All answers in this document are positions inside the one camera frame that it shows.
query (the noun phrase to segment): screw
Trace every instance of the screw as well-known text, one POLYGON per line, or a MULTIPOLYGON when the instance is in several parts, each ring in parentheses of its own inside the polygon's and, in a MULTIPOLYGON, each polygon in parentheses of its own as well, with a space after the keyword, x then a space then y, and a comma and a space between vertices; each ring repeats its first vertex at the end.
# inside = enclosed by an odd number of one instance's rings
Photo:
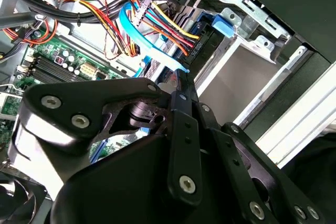
POLYGON ((209 108, 207 105, 205 105, 205 104, 202 105, 202 108, 203 108, 203 110, 205 110, 206 112, 209 112, 209 111, 210 111, 210 108, 209 108))
POLYGON ((90 120, 83 115, 74 115, 71 118, 71 122, 77 128, 85 129, 90 125, 90 120))
POLYGON ((41 32, 40 31, 35 31, 34 32, 34 35, 37 37, 37 38, 39 38, 39 37, 41 37, 41 32))
POLYGON ((307 207, 309 213, 317 220, 320 219, 320 216, 317 214, 317 212, 312 207, 307 207))
POLYGON ((236 126, 232 125, 232 126, 231 126, 231 129, 232 129, 234 132, 239 133, 239 129, 238 129, 236 126))
POLYGON ((300 207, 294 206, 294 209, 302 219, 304 220, 306 219, 306 214, 303 212, 303 210, 300 207))
POLYGON ((263 211, 263 209, 259 206, 258 203, 252 201, 250 203, 250 209, 251 212, 259 219, 259 220, 263 220, 265 218, 265 213, 263 211))
POLYGON ((154 87, 153 85, 151 84, 148 84, 147 87, 152 90, 152 91, 156 91, 156 87, 154 87))
POLYGON ((180 177, 180 187, 187 194, 193 194, 196 191, 196 185, 193 180, 185 175, 180 177))
POLYGON ((183 95, 183 94, 180 94, 180 97, 185 101, 187 100, 187 97, 185 97, 185 95, 183 95))
POLYGON ((49 109, 57 109, 62 105, 61 100, 57 97, 53 97, 52 95, 47 95, 41 99, 41 103, 44 107, 49 109))

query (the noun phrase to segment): cooling fan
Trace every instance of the cooling fan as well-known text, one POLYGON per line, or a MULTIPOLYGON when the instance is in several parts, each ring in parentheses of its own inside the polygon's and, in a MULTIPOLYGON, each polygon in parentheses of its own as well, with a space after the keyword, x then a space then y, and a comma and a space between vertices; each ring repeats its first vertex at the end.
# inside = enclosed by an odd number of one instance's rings
POLYGON ((0 173, 0 223, 31 223, 46 194, 41 185, 0 173))

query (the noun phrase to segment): orange wire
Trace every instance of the orange wire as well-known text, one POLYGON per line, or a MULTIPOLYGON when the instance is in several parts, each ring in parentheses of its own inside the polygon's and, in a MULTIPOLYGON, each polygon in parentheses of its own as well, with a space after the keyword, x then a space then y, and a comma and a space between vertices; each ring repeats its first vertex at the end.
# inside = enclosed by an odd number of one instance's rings
MULTIPOLYGON (((54 24, 54 26, 55 26, 55 28, 54 28, 54 31, 52 32, 52 34, 50 35, 50 37, 48 38, 48 39, 46 39, 46 40, 44 40, 44 41, 41 41, 41 39, 38 39, 38 40, 29 40, 29 39, 24 39, 21 43, 31 43, 31 44, 34 44, 34 45, 41 45, 41 44, 44 44, 44 43, 47 43, 47 42, 49 42, 49 41, 51 41, 51 39, 55 36, 55 34, 56 34, 56 30, 57 30, 57 25, 58 25, 58 22, 57 22, 57 20, 55 20, 55 24, 54 24)), ((14 39, 13 38, 13 35, 14 36, 18 36, 17 34, 16 34, 16 32, 14 32, 14 31, 12 31, 12 30, 10 30, 10 29, 4 29, 4 32, 5 32, 5 34, 9 37, 9 35, 8 35, 8 30, 10 31, 10 34, 11 34, 11 38, 12 39, 14 39)))
POLYGON ((157 29, 156 27, 152 26, 151 24, 149 24, 146 21, 143 21, 146 25, 148 25, 150 28, 152 28, 153 30, 157 31, 158 33, 162 34, 163 36, 167 37, 168 39, 170 39, 172 42, 174 42, 180 49, 181 51, 184 53, 184 55, 188 55, 187 51, 175 40, 173 39, 171 36, 169 36, 168 34, 166 34, 165 32, 157 29))

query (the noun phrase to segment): cable tie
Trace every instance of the cable tie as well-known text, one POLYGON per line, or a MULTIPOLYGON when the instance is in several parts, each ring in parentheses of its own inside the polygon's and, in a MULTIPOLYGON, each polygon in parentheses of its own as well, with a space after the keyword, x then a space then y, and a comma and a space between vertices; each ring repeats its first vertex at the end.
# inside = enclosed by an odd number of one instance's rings
POLYGON ((81 21, 80 21, 80 13, 77 15, 77 26, 80 27, 81 21))

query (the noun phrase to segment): green circuit board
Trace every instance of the green circuit board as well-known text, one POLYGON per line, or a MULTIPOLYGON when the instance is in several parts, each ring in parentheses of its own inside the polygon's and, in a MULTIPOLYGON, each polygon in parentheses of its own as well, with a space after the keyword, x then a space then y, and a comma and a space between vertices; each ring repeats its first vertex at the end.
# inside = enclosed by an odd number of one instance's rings
MULTIPOLYGON (((109 67, 107 64, 100 63, 80 51, 71 48, 66 43, 60 41, 57 37, 53 38, 51 41, 45 44, 37 45, 33 48, 28 47, 23 59, 21 61, 21 69, 29 69, 28 72, 18 71, 14 73, 15 79, 13 84, 17 89, 22 90, 22 92, 17 91, 13 88, 9 88, 6 92, 11 94, 22 96, 23 92, 33 85, 43 84, 43 83, 55 83, 55 82, 47 82, 39 80, 36 76, 34 76, 34 61, 27 61, 27 57, 30 59, 38 59, 43 58, 44 65, 41 64, 41 68, 43 67, 44 80, 52 80, 48 77, 51 76, 54 80, 58 82, 67 82, 67 80, 71 79, 71 81, 89 81, 89 80, 102 80, 102 79, 120 79, 123 76, 119 75, 117 72, 113 71, 112 67, 109 67), (103 74, 104 78, 98 78, 96 74, 92 74, 91 76, 87 75, 84 71, 81 71, 78 75, 75 75, 73 72, 69 71, 67 68, 64 68, 59 62, 56 62, 56 57, 62 58, 64 62, 67 61, 69 56, 72 56, 71 64, 78 66, 78 69, 82 65, 88 65, 89 68, 94 70, 94 73, 103 74)), ((2 105, 1 114, 16 116, 20 106, 20 98, 10 97, 8 96, 2 105)), ((12 131, 14 127, 14 121, 10 120, 0 120, 0 142, 8 143, 11 139, 12 131)), ((91 149, 91 153, 95 150, 96 146, 94 145, 91 149)))
MULTIPOLYGON (((48 43, 36 46, 34 48, 34 50, 35 50, 35 52, 39 52, 40 54, 42 54, 46 58, 50 59, 51 61, 53 61, 53 57, 55 55, 60 54, 62 51, 71 50, 71 54, 75 56, 75 60, 74 60, 74 62, 72 62, 73 64, 76 64, 76 65, 80 66, 80 65, 83 65, 84 63, 87 62, 90 65, 92 65, 93 67, 95 67, 97 70, 99 70, 99 71, 105 73, 106 75, 108 75, 107 79, 122 78, 119 74, 117 74, 113 70, 111 70, 111 68, 108 68, 108 67, 100 64, 99 62, 91 59, 90 57, 82 54, 81 52, 67 46, 66 44, 64 44, 63 42, 61 42, 57 38, 53 38, 48 43)), ((92 80, 91 77, 86 76, 84 73, 81 73, 80 76, 82 76, 83 78, 85 78, 87 80, 92 80)))
POLYGON ((16 116, 21 103, 20 98, 7 97, 4 106, 2 107, 1 114, 16 116))
POLYGON ((14 121, 0 119, 0 143, 6 143, 6 147, 10 142, 14 121))

